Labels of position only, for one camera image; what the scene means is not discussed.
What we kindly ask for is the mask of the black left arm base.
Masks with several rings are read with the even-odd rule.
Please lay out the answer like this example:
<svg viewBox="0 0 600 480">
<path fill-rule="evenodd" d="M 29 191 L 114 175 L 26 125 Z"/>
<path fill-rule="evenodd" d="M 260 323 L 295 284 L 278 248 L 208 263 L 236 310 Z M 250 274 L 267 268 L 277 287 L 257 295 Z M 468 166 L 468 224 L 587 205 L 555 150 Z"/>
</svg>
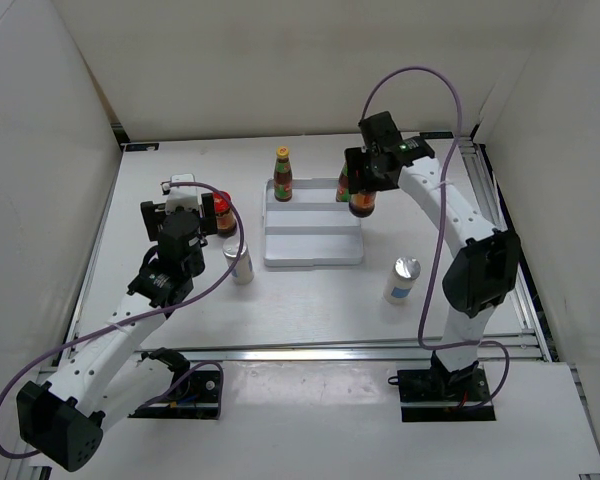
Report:
<svg viewBox="0 0 600 480">
<path fill-rule="evenodd" d="M 129 415 L 132 419 L 219 420 L 222 411 L 224 369 L 219 362 L 192 367 L 178 389 L 165 399 Z"/>
</svg>

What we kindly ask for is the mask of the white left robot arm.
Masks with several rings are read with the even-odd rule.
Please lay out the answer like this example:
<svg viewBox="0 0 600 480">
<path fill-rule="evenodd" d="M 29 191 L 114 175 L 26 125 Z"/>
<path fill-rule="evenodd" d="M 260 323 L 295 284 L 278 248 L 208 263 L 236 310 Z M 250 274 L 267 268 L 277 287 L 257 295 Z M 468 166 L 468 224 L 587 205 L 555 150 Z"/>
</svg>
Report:
<svg viewBox="0 0 600 480">
<path fill-rule="evenodd" d="M 151 248 L 111 314 L 110 324 L 82 337 L 82 348 L 41 384 L 16 395 L 21 438 L 69 472 L 95 454 L 107 428 L 151 398 L 186 395 L 188 361 L 159 349 L 131 359 L 192 292 L 205 269 L 202 249 L 217 231 L 212 194 L 171 187 L 163 204 L 144 202 Z"/>
</svg>

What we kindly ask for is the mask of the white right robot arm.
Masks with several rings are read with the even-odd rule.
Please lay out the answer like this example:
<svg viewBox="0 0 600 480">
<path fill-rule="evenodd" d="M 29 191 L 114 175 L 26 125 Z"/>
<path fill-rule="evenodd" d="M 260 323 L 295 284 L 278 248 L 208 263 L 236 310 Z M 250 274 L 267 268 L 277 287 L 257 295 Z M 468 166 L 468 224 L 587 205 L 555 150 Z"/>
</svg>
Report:
<svg viewBox="0 0 600 480">
<path fill-rule="evenodd" d="M 424 302 L 429 304 L 435 289 L 442 289 L 448 316 L 440 342 L 424 341 L 424 320 L 417 339 L 431 353 L 430 390 L 450 400 L 473 376 L 486 326 L 515 287 L 520 238 L 498 229 L 474 209 L 447 180 L 453 155 L 439 160 L 421 137 L 381 151 L 348 148 L 344 158 L 351 193 L 400 190 L 438 229 Z"/>
</svg>

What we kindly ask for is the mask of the tall sauce bottle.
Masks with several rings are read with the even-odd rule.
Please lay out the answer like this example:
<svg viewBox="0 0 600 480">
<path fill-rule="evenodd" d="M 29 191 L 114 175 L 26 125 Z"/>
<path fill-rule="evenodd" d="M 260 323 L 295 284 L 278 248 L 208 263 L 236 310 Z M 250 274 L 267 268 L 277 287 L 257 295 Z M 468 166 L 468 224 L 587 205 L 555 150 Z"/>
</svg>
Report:
<svg viewBox="0 0 600 480">
<path fill-rule="evenodd" d="M 280 202 L 287 202 L 292 199 L 293 174 L 289 155 L 290 149 L 286 146 L 280 146 L 276 150 L 273 192 L 274 198 Z"/>
<path fill-rule="evenodd" d="M 336 201 L 337 202 L 349 202 L 350 193 L 349 193 L 349 181 L 348 181 L 348 167 L 347 163 L 343 164 L 341 169 L 338 185 L 336 190 Z"/>
</svg>

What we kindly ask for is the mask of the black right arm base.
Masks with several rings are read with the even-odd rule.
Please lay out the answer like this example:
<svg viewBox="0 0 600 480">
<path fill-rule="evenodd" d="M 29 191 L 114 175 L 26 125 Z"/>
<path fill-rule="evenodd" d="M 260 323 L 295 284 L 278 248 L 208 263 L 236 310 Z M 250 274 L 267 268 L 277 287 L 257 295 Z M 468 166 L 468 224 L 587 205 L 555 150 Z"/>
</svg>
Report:
<svg viewBox="0 0 600 480">
<path fill-rule="evenodd" d="M 398 370 L 387 383 L 398 389 L 403 423 L 492 422 L 496 420 L 483 369 L 458 389 L 444 393 L 427 369 Z"/>
</svg>

